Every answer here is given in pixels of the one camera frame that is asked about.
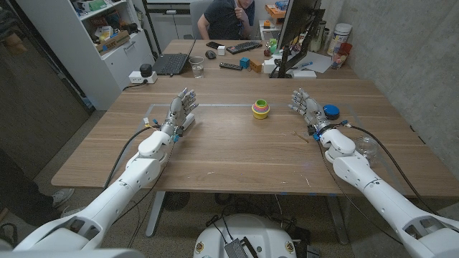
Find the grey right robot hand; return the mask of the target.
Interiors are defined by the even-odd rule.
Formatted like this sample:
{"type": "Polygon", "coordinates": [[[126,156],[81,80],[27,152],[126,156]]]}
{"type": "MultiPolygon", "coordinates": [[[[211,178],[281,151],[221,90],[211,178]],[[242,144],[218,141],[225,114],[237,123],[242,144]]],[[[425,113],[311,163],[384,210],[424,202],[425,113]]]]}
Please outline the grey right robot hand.
{"type": "Polygon", "coordinates": [[[308,125],[310,135],[315,133],[320,136],[326,130],[332,128],[322,106],[301,88],[293,91],[292,103],[288,107],[303,116],[308,125]]]}

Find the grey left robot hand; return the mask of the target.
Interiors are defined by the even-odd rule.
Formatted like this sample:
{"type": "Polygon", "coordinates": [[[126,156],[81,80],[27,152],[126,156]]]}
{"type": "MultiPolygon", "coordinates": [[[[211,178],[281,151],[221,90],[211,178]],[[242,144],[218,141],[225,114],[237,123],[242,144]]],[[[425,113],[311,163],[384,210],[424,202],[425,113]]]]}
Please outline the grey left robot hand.
{"type": "Polygon", "coordinates": [[[161,132],[173,136],[183,135],[183,132],[194,121],[193,109],[198,107],[196,93],[194,90],[188,91],[184,88],[171,102],[169,111],[166,114],[164,123],[161,125],[161,132]]]}

